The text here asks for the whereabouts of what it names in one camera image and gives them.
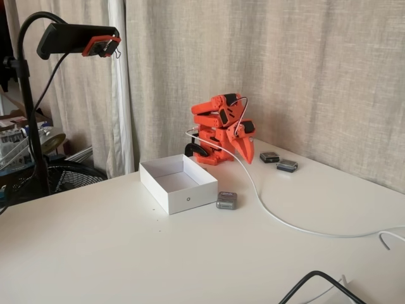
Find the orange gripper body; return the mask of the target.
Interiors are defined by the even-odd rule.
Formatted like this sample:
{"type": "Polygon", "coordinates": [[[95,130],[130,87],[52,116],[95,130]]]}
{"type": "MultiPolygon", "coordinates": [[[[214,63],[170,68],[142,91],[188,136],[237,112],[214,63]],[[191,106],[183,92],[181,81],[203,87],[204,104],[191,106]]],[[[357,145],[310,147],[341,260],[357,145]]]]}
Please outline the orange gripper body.
{"type": "Polygon", "coordinates": [[[255,125],[252,120],[242,120],[235,122],[226,130],[228,140],[231,143],[236,143],[245,138],[252,137],[256,131],[255,125]]]}

